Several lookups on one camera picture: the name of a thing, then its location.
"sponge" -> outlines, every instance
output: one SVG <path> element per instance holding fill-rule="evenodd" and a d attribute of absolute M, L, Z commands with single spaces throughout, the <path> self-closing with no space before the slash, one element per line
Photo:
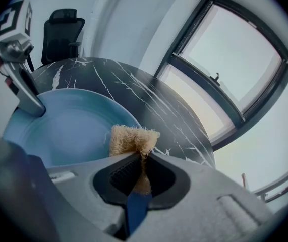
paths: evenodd
<path fill-rule="evenodd" d="M 160 133 L 154 130 L 115 125 L 111 128 L 110 157 L 132 151 L 141 154 L 142 173 L 133 192 L 142 195 L 151 193 L 151 187 L 145 171 L 148 153 L 155 147 Z"/>

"black marble table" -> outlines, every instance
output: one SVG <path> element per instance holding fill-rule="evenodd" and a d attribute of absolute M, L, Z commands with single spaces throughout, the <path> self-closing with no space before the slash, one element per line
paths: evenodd
<path fill-rule="evenodd" d="M 127 109 L 142 127 L 160 132 L 155 151 L 215 167 L 206 132 L 188 104 L 168 85 L 133 66 L 103 58 L 71 58 L 32 72 L 40 93 L 78 88 Z"/>

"light blue plate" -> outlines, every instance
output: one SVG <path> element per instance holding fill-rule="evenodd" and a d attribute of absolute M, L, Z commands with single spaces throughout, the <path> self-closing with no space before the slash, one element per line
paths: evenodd
<path fill-rule="evenodd" d="M 41 157 L 45 167 L 106 158 L 113 125 L 141 127 L 121 105 L 95 92 L 59 89 L 38 98 L 46 107 L 44 116 L 35 118 L 17 109 L 4 139 Z"/>

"black office chair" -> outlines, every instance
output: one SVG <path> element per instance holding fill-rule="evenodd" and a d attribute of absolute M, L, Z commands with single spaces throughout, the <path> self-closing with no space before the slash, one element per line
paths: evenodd
<path fill-rule="evenodd" d="M 85 20 L 77 18 L 76 9 L 55 10 L 44 24 L 42 63 L 78 57 L 77 38 Z"/>

